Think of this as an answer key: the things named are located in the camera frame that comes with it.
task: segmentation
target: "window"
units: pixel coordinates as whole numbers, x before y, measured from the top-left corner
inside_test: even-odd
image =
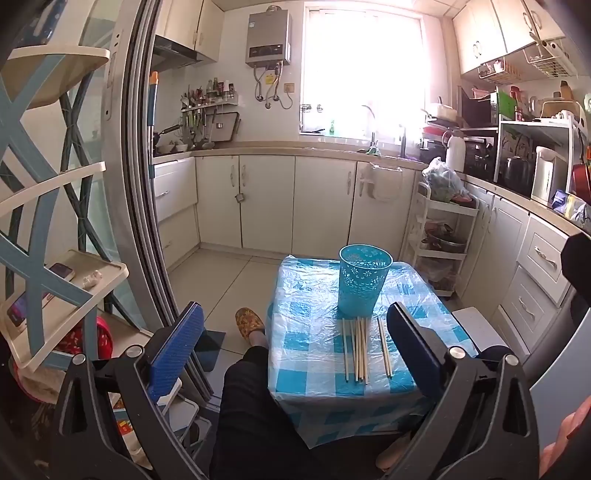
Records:
[[[376,11],[310,9],[306,23],[302,131],[399,143],[418,137],[428,57],[421,21]]]

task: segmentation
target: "hand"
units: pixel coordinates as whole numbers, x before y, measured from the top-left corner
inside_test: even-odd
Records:
[[[591,410],[591,397],[585,400],[576,412],[571,413],[562,421],[556,442],[548,445],[540,457],[540,478],[554,465],[558,457],[562,455],[564,449],[569,444],[569,440],[576,434],[584,422],[589,410]]]

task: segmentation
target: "table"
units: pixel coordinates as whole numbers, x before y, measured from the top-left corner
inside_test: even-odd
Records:
[[[269,391],[309,447],[360,434],[411,430],[431,404],[420,394],[387,333],[388,307],[400,301],[419,325],[434,329],[447,346],[477,350],[433,289],[408,264],[390,268],[369,329],[369,384],[355,382],[352,343],[345,380],[342,316],[337,310],[339,262],[292,256],[281,264],[267,311]],[[376,316],[387,333],[392,378],[385,374]]]

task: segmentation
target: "slipper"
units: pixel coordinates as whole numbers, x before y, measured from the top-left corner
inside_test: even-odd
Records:
[[[240,335],[242,335],[246,341],[248,341],[248,336],[252,332],[256,330],[262,332],[265,331],[265,324],[262,322],[261,318],[248,308],[241,308],[236,312],[236,324],[238,325]]]

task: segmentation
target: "black pants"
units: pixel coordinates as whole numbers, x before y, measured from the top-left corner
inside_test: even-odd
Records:
[[[269,350],[251,347],[226,372],[213,480],[330,479],[267,388]]]

